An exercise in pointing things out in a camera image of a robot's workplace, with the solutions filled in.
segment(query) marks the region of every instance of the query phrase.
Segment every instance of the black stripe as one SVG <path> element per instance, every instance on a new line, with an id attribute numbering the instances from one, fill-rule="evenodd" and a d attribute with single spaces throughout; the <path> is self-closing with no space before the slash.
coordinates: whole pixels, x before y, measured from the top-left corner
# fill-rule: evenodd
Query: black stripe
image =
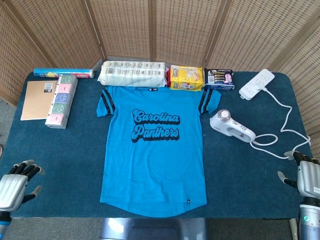
<path id="1" fill-rule="evenodd" d="M 111 113 L 111 110 L 110 110 L 109 104 L 108 104 L 108 102 L 107 102 L 107 99 L 106 99 L 104 93 L 101 94 L 101 98 L 102 98 L 102 100 L 103 100 L 103 103 L 104 103 L 104 106 L 105 106 L 105 109 L 106 109 L 106 113 L 107 113 L 107 114 L 110 114 L 110 113 Z"/>
<path id="2" fill-rule="evenodd" d="M 209 101 L 210 101 L 210 98 L 211 98 L 212 92 L 213 92 L 213 90 L 212 90 L 212 89 L 210 89 L 210 91 L 209 91 L 209 95 L 208 95 L 208 97 L 207 97 L 207 99 L 206 99 L 206 101 L 205 101 L 205 105 L 204 105 L 204 107 L 203 107 L 203 112 L 207 111 L 207 106 L 208 106 L 208 103 L 209 103 Z"/>
<path id="3" fill-rule="evenodd" d="M 203 91 L 202 98 L 201 98 L 201 101 L 200 101 L 199 107 L 198 107 L 199 113 L 201 113 L 201 107 L 202 107 L 202 104 L 204 104 L 204 100 L 206 98 L 206 94 L 207 94 L 207 89 L 205 89 Z"/>
<path id="4" fill-rule="evenodd" d="M 112 97 L 111 97 L 110 93 L 107 91 L 107 89 L 103 89 L 103 91 L 104 91 L 105 94 L 108 96 L 109 103 L 111 104 L 111 107 L 112 107 L 112 111 L 115 112 L 116 106 L 115 106 L 115 104 L 114 104 L 114 101 L 112 100 Z"/>

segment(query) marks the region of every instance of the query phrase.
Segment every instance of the white power strip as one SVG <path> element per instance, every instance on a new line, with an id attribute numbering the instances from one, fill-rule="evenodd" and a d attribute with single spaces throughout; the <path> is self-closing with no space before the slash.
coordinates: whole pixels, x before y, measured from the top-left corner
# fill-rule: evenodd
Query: white power strip
<path id="1" fill-rule="evenodd" d="M 270 72 L 268 69 L 263 69 L 239 90 L 240 97 L 242 99 L 251 100 L 274 78 L 275 75 L 273 75 L 272 72 Z"/>

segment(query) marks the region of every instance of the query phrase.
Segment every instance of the striped sleeve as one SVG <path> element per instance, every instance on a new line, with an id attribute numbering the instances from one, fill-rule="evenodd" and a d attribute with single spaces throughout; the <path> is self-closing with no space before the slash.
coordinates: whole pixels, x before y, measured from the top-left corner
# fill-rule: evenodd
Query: striped sleeve
<path id="1" fill-rule="evenodd" d="M 201 93 L 201 100 L 198 105 L 199 114 L 206 111 L 211 114 L 215 109 L 217 109 L 221 94 L 213 89 L 203 89 Z"/>
<path id="2" fill-rule="evenodd" d="M 101 97 L 98 102 L 98 106 L 96 108 L 96 116 L 103 117 L 107 114 L 114 114 L 116 111 L 116 106 L 114 104 L 114 101 L 108 92 L 107 88 L 105 87 L 102 90 Z"/>

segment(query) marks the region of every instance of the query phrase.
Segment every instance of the yellow snack package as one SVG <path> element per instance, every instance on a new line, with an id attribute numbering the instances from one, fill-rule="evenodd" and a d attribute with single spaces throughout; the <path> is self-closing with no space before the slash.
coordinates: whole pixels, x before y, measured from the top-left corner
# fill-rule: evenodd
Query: yellow snack package
<path id="1" fill-rule="evenodd" d="M 201 91 L 204 86 L 202 67 L 171 65 L 168 82 L 170 89 Z"/>

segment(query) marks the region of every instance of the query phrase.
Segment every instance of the plastic-wrapped paper towels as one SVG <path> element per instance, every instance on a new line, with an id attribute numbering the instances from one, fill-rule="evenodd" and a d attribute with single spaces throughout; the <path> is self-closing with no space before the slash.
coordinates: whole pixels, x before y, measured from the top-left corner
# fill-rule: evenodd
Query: plastic-wrapped paper towels
<path id="1" fill-rule="evenodd" d="M 110 86 L 164 87 L 166 66 L 164 62 L 105 61 L 98 81 Z"/>

